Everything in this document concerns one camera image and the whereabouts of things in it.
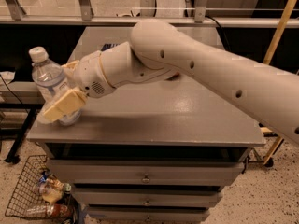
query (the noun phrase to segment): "speckled floor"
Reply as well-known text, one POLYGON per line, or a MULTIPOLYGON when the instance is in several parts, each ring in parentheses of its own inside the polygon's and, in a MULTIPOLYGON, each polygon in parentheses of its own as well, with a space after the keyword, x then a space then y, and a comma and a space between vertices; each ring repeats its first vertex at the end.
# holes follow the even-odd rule
MULTIPOLYGON (((271 146, 273 138, 268 139, 266 147, 257 149, 263 156, 271 146)), ((6 156, 3 145, 1 159, 6 156)), ((30 155, 43 154, 37 145, 24 142, 20 148, 20 163, 16 165, 0 163, 1 199, 0 223, 6 224, 50 224, 51 220, 27 221, 15 217, 5 217, 10 196, 16 186, 21 169, 30 155)), ((234 184, 223 190, 223 198, 219 204, 210 209, 205 224, 298 224, 299 223, 299 147, 284 143, 274 156, 274 166, 265 168, 260 164, 249 165, 249 169, 240 175, 234 184)), ((99 222, 87 218, 86 224, 145 224, 140 221, 99 222)))

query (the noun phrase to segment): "floor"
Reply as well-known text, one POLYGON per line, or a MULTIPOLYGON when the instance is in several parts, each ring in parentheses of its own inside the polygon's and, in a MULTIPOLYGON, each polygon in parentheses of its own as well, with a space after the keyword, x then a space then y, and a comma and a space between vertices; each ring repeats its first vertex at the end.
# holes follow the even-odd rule
MULTIPOLYGON (((50 0, 38 0, 48 3, 50 0)), ((116 16, 114 8, 101 9, 104 4, 109 4, 114 7, 122 7, 118 9, 119 14, 130 14, 133 8, 134 15, 138 12, 138 0, 125 0, 128 3, 122 6, 118 3, 120 0, 92 0, 92 4, 97 16, 116 16)), ((176 6, 181 7, 181 4, 174 2, 175 0, 159 0, 158 3, 162 8, 157 15, 164 16, 171 14, 171 16, 181 16, 180 11, 176 14, 167 11, 167 6, 172 6, 171 11, 174 12, 176 6)), ((56 0, 57 4, 69 6, 67 3, 75 4, 73 15, 78 15, 79 10, 76 7, 77 0, 56 0)), ((31 9, 32 14, 38 15, 41 10, 40 7, 27 7, 31 9)), ((64 15, 65 9, 60 6, 56 9, 56 15, 64 15)), ((267 139, 267 145, 258 148, 258 152, 263 156, 268 148, 273 143, 274 138, 267 139)), ((0 159, 3 160, 11 147, 13 141, 5 141, 2 145, 0 159)), ((28 221, 15 217, 5 217, 7 204, 11 194, 16 186, 18 178, 21 174, 21 169, 25 164, 28 156, 43 154, 43 150, 34 143, 24 141, 19 150, 21 161, 16 164, 8 164, 0 162, 0 173, 2 179, 0 180, 0 223, 6 224, 49 224, 57 223, 52 220, 37 220, 28 221)), ((240 175, 234 184, 224 189, 224 197, 220 203, 210 209, 210 217, 204 222, 205 224, 299 224, 299 147, 285 142, 280 150, 276 153, 275 164, 272 168, 265 168, 261 164, 251 163, 248 170, 240 175)), ((115 221, 99 222, 95 219, 86 218, 86 224, 143 224, 145 222, 138 221, 115 221)))

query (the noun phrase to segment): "gray tabletop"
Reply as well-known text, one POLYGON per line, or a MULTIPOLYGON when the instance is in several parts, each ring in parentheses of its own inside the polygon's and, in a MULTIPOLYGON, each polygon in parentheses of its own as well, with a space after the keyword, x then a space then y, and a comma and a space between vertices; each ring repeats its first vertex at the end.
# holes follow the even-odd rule
MULTIPOLYGON (((206 44, 220 47, 213 28, 180 28, 206 44)), ((130 28, 90 27, 70 60, 105 43, 128 39, 130 28)), ((191 78, 126 85, 101 99, 89 99, 70 127, 35 122, 27 136, 38 142, 132 145, 251 147, 264 144, 258 123, 191 78)))

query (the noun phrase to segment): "black mesh basket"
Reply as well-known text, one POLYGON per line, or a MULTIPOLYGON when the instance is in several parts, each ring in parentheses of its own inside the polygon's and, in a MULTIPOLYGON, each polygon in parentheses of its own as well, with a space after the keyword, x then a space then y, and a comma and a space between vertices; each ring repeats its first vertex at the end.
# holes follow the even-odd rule
MULTIPOLYGON (((47 156, 45 155, 28 157, 21 171, 17 186, 14 189, 7 206, 6 217, 20 217, 28 220, 53 218, 45 217, 45 214, 35 215, 34 217, 28 217, 26 215, 29 208, 47 204, 47 202, 43 200, 42 196, 35 191, 36 184, 42 176, 42 172, 48 170, 46 167, 46 161, 47 156)), ((71 199, 70 195, 61 200, 61 202, 68 206, 75 206, 74 200, 71 199)))

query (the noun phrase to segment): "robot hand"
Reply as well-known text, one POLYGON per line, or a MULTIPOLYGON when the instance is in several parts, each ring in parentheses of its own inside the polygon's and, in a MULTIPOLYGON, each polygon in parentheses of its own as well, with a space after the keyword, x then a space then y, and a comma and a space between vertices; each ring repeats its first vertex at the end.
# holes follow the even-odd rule
POLYGON ((297 75, 204 45, 162 21, 139 22, 130 43, 84 57, 72 76, 81 91, 99 98, 119 86, 166 79, 176 72, 299 144, 297 75))

